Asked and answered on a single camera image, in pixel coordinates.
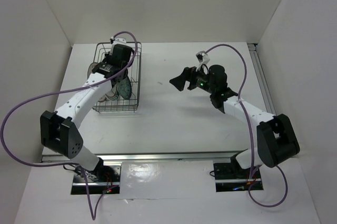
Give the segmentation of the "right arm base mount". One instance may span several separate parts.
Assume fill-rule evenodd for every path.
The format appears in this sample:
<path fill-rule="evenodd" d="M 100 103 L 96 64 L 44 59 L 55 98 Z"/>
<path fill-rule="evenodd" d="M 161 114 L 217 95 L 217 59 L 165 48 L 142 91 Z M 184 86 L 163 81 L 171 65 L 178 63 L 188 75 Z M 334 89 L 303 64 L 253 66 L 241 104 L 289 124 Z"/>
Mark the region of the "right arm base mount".
<path fill-rule="evenodd" d="M 250 168 L 242 169 L 236 160 L 235 154 L 229 162 L 216 162 L 209 175 L 215 179 L 216 192 L 239 192 L 251 190 L 263 190 L 263 183 L 259 171 L 253 178 L 249 178 Z"/>

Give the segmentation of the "orange sunburst plate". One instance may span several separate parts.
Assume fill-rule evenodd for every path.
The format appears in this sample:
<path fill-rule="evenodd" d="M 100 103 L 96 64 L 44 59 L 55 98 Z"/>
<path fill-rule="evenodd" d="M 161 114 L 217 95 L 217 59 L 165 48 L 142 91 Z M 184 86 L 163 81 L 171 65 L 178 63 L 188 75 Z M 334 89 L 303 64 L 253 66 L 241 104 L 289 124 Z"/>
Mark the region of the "orange sunburst plate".
<path fill-rule="evenodd" d="M 88 67 L 88 70 L 87 70 L 87 78 L 89 78 L 89 76 L 90 76 L 91 74 L 94 74 L 94 73 L 96 73 L 96 72 L 99 72 L 100 66 L 101 66 L 101 65 L 102 65 L 101 63 L 97 63 L 97 62 L 91 63 L 91 64 L 89 65 L 89 67 Z"/>

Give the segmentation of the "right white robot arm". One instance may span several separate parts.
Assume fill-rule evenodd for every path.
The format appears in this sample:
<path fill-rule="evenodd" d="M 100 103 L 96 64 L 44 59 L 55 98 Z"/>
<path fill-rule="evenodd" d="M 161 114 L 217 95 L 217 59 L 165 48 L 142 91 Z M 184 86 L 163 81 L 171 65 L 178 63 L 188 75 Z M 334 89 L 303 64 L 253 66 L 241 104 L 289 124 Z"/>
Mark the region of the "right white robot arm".
<path fill-rule="evenodd" d="M 212 65 L 207 72 L 201 67 L 186 67 L 179 76 L 170 79 L 170 83 L 179 91 L 184 88 L 206 91 L 216 109 L 247 123 L 253 141 L 250 149 L 232 156 L 230 172 L 234 177 L 243 177 L 248 168 L 254 166 L 274 168 L 300 152 L 289 117 L 265 112 L 239 99 L 239 95 L 228 86 L 223 66 Z"/>

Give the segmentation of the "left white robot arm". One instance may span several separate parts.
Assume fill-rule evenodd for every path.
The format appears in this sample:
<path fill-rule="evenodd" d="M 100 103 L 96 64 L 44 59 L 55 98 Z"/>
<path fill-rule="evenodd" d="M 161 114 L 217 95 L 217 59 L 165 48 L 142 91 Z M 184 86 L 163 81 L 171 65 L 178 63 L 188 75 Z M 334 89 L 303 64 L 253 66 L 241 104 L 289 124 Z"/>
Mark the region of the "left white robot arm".
<path fill-rule="evenodd" d="M 85 169 L 92 181 L 104 175 L 103 160 L 84 146 L 79 132 L 82 121 L 106 93 L 127 78 L 134 49 L 117 42 L 103 60 L 88 71 L 82 88 L 54 112 L 45 111 L 40 117 L 41 143 Z"/>

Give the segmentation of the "blue patterned plate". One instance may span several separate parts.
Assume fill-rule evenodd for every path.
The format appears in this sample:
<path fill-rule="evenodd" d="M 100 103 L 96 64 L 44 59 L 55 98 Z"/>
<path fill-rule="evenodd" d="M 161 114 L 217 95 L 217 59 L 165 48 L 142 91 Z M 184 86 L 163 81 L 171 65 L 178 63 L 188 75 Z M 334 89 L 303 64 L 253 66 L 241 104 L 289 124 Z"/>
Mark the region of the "blue patterned plate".
<path fill-rule="evenodd" d="M 125 99 L 129 100 L 132 95 L 132 85 L 130 78 L 127 76 L 126 78 L 122 79 L 120 82 L 116 84 L 118 92 L 120 96 Z"/>

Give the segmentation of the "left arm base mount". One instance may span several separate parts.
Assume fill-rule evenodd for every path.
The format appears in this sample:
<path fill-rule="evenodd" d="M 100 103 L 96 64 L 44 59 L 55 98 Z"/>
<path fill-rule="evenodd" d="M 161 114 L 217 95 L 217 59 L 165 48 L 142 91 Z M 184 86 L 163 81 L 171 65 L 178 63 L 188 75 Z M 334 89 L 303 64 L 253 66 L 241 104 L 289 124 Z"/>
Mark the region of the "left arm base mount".
<path fill-rule="evenodd" d="M 86 183 L 82 169 L 78 165 L 73 164 L 64 165 L 63 169 L 73 173 L 71 195 L 86 194 Z M 122 166 L 120 164 L 108 166 L 108 171 L 99 177 L 84 170 L 89 194 L 102 194 L 103 191 L 106 191 L 106 194 L 119 194 L 121 169 Z"/>

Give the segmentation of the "teal red rimmed plate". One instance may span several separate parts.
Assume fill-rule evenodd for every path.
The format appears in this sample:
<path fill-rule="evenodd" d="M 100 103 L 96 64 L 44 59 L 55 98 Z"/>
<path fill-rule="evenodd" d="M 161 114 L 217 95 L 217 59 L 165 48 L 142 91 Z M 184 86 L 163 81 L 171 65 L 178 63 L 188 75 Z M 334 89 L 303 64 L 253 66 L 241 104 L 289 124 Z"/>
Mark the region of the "teal red rimmed plate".
<path fill-rule="evenodd" d="M 99 102 L 104 101 L 115 101 L 119 98 L 120 93 L 116 86 L 112 87 L 109 92 L 107 92 L 104 96 L 99 99 Z"/>

